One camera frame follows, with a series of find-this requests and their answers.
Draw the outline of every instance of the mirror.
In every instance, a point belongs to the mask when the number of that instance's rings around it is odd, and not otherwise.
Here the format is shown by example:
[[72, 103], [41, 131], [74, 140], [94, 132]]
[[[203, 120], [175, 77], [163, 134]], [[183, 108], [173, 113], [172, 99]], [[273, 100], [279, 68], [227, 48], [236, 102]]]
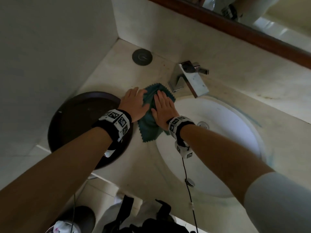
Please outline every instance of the mirror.
[[311, 52], [311, 0], [182, 0]]

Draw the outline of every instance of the oval sink basin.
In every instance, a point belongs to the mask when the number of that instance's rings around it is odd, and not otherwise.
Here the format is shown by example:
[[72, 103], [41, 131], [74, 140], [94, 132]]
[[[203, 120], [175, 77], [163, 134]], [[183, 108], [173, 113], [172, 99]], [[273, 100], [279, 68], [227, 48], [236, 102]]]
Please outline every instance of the oval sink basin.
[[[231, 106], [208, 96], [180, 99], [175, 102], [175, 106], [180, 115], [192, 119], [195, 124], [205, 129], [237, 142], [265, 161], [264, 146], [258, 132], [245, 116]], [[164, 132], [156, 140], [165, 163], [173, 174], [184, 182], [183, 161], [174, 143], [175, 139]], [[209, 154], [208, 147], [206, 147], [206, 155], [212, 155]], [[192, 157], [184, 159], [184, 163], [188, 178], [195, 184], [194, 188], [216, 197], [233, 196], [229, 188], [203, 164], [195, 153]]]

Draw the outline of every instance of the faucet handle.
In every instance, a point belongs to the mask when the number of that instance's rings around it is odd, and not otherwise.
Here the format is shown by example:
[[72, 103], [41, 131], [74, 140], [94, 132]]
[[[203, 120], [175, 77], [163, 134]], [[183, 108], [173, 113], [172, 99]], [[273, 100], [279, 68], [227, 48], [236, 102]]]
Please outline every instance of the faucet handle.
[[206, 75], [210, 73], [208, 69], [202, 68], [198, 62], [194, 62], [192, 65], [195, 68], [197, 73], [206, 74]]

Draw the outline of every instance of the faucet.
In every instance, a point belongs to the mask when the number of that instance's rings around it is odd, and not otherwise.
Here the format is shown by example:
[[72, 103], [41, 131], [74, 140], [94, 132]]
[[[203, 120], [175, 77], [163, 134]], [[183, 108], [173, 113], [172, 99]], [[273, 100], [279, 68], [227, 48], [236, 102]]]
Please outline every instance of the faucet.
[[195, 98], [203, 96], [209, 90], [198, 73], [209, 74], [209, 70], [201, 68], [197, 62], [192, 64], [190, 61], [185, 61], [176, 64], [169, 80], [169, 87], [176, 92], [184, 88], [186, 82]]

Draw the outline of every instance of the person's left hand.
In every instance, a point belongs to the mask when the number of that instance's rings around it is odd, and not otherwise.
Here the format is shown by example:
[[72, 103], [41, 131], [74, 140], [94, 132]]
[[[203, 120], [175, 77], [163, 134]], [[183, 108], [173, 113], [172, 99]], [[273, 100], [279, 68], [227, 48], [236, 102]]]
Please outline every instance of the person's left hand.
[[147, 93], [145, 89], [140, 89], [138, 92], [138, 87], [134, 89], [129, 89], [125, 96], [121, 98], [120, 105], [118, 109], [128, 112], [132, 118], [132, 122], [136, 122], [141, 119], [149, 110], [149, 104], [143, 104], [143, 95]]

